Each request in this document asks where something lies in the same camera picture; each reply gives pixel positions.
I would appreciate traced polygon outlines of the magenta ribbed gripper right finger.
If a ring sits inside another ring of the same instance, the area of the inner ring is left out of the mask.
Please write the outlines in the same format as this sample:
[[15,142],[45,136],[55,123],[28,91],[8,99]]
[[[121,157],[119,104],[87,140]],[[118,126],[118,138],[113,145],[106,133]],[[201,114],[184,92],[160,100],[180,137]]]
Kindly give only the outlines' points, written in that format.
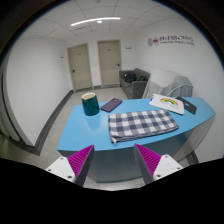
[[134,154],[145,184],[150,184],[182,169],[182,166],[168,154],[159,155],[138,144],[134,145]]

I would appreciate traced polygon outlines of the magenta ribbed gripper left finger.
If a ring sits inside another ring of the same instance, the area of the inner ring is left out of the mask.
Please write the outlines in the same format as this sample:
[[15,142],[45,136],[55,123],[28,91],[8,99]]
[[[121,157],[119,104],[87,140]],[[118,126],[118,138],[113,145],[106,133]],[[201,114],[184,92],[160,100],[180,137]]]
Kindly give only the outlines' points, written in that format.
[[94,146],[90,145],[69,157],[59,157],[46,168],[46,171],[76,185],[83,186],[94,154]]

